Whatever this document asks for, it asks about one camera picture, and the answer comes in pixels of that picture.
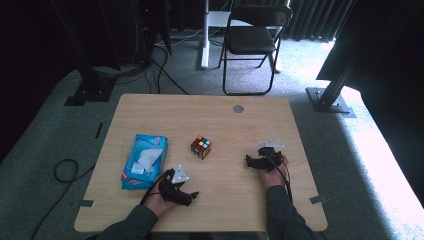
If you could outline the black folding chair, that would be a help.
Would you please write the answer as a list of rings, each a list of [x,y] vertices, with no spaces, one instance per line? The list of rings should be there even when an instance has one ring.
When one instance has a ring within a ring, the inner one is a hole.
[[[246,5],[233,10],[227,20],[218,67],[223,66],[222,90],[229,96],[262,96],[273,86],[277,60],[270,64],[268,88],[260,92],[229,92],[227,64],[229,61],[264,61],[277,57],[282,35],[290,24],[293,11],[284,5]]]

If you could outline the black metal stand with base plate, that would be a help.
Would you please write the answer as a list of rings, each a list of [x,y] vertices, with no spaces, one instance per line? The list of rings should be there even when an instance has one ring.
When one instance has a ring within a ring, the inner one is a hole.
[[[355,118],[356,115],[341,96],[341,91],[352,75],[358,59],[358,52],[354,53],[347,65],[342,69],[340,76],[329,83],[326,88],[308,87],[306,93],[314,110],[321,113],[338,113],[344,118]]]

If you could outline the person's right hand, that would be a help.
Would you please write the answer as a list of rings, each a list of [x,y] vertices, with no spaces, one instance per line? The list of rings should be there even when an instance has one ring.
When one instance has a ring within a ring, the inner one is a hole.
[[[277,169],[273,169],[272,171],[267,170],[259,170],[258,174],[262,179],[262,182],[266,189],[273,186],[285,186],[286,180],[288,177],[286,171],[286,165],[289,163],[287,157],[282,155],[282,163],[278,166]]]

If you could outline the blue tissue pack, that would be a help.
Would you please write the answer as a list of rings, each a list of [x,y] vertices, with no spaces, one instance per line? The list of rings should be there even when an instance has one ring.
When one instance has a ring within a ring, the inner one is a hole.
[[[129,150],[127,162],[121,175],[124,190],[148,189],[162,173],[162,165],[167,155],[168,139],[165,136],[137,134]],[[147,172],[139,163],[143,150],[162,149],[161,156],[153,164],[153,172]]]

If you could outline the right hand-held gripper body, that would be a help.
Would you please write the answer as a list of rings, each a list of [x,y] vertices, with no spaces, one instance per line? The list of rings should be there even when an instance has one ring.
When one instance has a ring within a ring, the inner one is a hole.
[[[281,152],[276,152],[275,147],[282,147],[282,144],[275,142],[263,142],[258,150],[260,156],[260,169],[271,171],[281,165],[283,162]]]

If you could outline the white desk leg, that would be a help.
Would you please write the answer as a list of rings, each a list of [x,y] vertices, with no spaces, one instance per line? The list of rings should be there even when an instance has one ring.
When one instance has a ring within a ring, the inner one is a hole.
[[[204,0],[204,28],[203,28],[203,44],[201,52],[201,63],[200,67],[205,70],[209,67],[209,52],[210,52],[210,41],[209,41],[209,28],[210,27],[225,27],[227,25],[228,18],[230,16],[229,11],[211,11],[209,9],[209,0]]]

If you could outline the black stand with square base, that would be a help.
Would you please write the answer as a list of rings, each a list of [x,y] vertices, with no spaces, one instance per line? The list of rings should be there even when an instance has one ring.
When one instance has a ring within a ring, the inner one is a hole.
[[[55,29],[82,78],[77,90],[67,98],[65,105],[83,106],[86,102],[108,102],[116,79],[100,76],[95,71],[63,2],[47,1],[52,10]]]

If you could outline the dark pleated curtain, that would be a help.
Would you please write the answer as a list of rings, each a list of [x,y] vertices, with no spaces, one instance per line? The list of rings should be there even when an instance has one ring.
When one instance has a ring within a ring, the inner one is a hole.
[[[297,41],[332,41],[338,37],[356,1],[289,0],[293,18],[285,35]]]

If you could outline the white tissue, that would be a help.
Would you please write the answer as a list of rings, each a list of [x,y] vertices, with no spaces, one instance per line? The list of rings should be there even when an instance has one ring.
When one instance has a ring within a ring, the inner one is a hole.
[[[143,150],[138,159],[138,163],[147,171],[153,172],[153,164],[161,156],[162,149]]]

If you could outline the person's left hand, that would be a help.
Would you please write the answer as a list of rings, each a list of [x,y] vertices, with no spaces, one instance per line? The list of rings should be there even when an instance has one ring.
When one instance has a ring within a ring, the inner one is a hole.
[[[156,190],[146,196],[143,205],[153,211],[158,218],[177,206],[174,202],[164,201]]]

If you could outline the colourful puzzle cube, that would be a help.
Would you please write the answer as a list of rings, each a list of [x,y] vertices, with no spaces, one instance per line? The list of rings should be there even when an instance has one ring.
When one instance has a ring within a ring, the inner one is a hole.
[[[200,159],[205,159],[211,151],[212,142],[202,135],[198,135],[197,138],[191,143],[190,150],[193,155]]]

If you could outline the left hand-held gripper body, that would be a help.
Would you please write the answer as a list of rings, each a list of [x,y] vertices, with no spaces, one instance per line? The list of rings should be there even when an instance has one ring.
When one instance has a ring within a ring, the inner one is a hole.
[[[190,179],[183,167],[168,169],[159,177],[158,189],[164,201],[183,204],[183,199],[190,198],[181,187]]]

